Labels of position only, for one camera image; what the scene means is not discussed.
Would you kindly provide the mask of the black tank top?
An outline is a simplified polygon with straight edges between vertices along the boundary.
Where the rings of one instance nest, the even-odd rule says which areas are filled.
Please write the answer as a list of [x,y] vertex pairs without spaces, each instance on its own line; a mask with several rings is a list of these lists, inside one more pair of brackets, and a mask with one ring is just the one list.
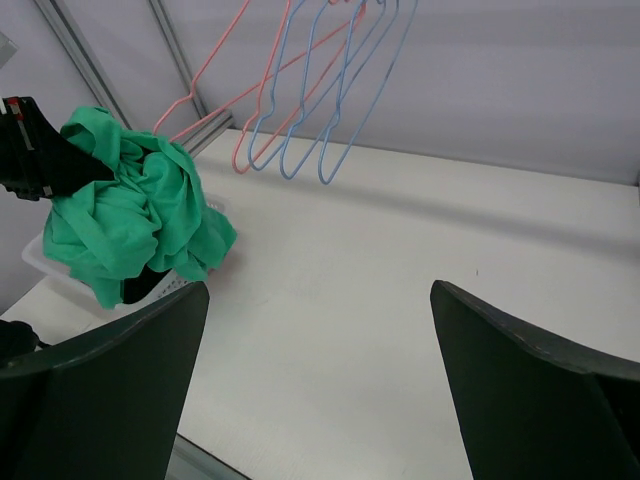
[[130,305],[143,300],[169,273],[156,272],[145,266],[135,278],[128,278],[121,282],[122,303]]

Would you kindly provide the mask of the green tank top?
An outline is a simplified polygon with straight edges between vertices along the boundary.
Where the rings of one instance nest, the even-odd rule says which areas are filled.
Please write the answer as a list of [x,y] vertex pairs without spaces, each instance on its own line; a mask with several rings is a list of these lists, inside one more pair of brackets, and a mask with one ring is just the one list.
[[204,281],[234,245],[228,218],[206,201],[194,161],[164,136],[124,128],[100,107],[79,107],[62,137],[110,169],[52,201],[42,239],[46,258],[70,269],[112,309],[145,269]]

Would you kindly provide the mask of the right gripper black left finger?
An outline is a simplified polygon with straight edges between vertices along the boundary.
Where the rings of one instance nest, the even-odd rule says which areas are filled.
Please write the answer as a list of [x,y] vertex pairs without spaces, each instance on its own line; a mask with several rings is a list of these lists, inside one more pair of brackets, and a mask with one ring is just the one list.
[[2,478],[164,478],[208,306],[191,283],[3,362]]

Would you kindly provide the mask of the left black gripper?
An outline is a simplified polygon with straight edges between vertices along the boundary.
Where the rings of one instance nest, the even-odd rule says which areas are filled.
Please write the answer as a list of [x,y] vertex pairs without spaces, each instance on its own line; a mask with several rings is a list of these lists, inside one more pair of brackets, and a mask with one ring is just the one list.
[[67,141],[32,97],[1,99],[1,185],[22,200],[68,197],[113,171]]

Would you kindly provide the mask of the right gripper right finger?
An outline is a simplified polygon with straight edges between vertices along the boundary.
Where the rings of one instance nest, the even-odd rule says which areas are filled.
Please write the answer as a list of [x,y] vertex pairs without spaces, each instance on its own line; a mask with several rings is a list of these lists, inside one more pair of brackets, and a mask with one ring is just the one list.
[[433,283],[436,336],[476,479],[636,479],[639,365]]

